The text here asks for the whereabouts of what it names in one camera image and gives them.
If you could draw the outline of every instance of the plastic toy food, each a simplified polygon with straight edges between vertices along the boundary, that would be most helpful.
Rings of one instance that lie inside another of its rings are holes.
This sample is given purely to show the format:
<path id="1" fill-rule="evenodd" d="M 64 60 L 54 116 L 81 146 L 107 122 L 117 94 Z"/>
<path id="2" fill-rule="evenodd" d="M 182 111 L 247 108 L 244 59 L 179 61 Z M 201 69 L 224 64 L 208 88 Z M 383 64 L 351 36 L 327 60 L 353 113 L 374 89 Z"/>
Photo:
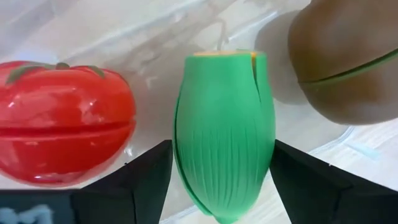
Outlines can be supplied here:
<path id="1" fill-rule="evenodd" d="M 398 117 L 398 1 L 312 1 L 293 22 L 290 58 L 309 102 L 343 124 Z"/>
<path id="2" fill-rule="evenodd" d="M 185 188 L 203 213 L 232 223 L 252 207 L 274 141 L 264 54 L 210 52 L 186 59 L 173 142 Z"/>
<path id="3" fill-rule="evenodd" d="M 118 156 L 135 113 L 128 84 L 110 70 L 0 64 L 0 170 L 49 187 L 87 180 Z"/>

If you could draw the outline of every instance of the black object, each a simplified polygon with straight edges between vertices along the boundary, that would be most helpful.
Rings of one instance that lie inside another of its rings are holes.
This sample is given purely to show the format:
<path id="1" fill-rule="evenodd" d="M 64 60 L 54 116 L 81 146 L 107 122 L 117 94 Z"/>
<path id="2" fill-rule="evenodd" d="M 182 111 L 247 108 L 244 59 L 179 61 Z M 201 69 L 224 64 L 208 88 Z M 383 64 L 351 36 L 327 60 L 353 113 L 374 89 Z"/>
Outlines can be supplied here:
<path id="1" fill-rule="evenodd" d="M 398 192 L 278 140 L 271 174 L 292 224 L 398 223 Z"/>
<path id="2" fill-rule="evenodd" d="M 167 140 L 82 189 L 0 190 L 0 223 L 158 224 L 172 161 Z"/>

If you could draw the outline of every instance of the brown toy kiwi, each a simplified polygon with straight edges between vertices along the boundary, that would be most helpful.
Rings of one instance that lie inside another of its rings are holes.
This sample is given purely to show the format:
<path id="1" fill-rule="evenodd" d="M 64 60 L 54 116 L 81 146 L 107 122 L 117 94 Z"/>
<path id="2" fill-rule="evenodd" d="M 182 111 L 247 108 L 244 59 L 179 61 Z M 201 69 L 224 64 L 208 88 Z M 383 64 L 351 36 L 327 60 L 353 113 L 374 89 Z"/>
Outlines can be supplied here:
<path id="1" fill-rule="evenodd" d="M 398 117 L 397 8 L 397 0 L 313 0 L 293 21 L 289 54 L 298 82 L 329 120 Z"/>

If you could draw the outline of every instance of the red plastic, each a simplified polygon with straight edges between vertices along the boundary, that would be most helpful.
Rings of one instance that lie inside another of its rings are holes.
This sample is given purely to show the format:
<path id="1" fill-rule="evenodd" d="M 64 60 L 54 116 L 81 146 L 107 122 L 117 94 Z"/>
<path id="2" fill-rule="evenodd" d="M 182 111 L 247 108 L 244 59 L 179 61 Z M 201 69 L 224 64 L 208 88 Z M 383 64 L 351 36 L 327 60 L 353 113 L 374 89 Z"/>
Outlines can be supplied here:
<path id="1" fill-rule="evenodd" d="M 0 170 L 20 182 L 62 187 L 106 169 L 134 131 L 129 85 L 110 70 L 35 68 L 6 84 L 0 64 Z"/>

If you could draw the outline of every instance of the kiwi seam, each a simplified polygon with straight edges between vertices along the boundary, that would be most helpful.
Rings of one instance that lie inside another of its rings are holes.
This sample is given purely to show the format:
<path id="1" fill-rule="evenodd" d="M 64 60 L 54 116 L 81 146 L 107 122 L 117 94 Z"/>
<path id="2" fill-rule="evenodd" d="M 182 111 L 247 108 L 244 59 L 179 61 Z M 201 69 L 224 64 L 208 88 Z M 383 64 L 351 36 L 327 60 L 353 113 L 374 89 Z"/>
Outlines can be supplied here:
<path id="1" fill-rule="evenodd" d="M 322 79 L 316 80 L 316 81 L 299 82 L 299 83 L 300 83 L 300 85 L 303 85 L 303 86 L 314 86 L 314 85 L 327 85 L 327 84 L 340 82 L 342 80 L 345 80 L 348 78 L 353 78 L 361 73 L 372 70 L 374 67 L 377 67 L 384 63 L 390 62 L 391 60 L 395 59 L 397 56 L 398 56 L 398 49 L 395 49 L 392 52 L 389 52 L 388 54 L 385 54 L 379 58 L 376 58 L 370 62 L 367 62 L 358 67 L 347 70 L 345 72 L 341 72 L 337 75 L 333 75 L 333 76 L 327 77 L 327 78 L 322 78 Z"/>

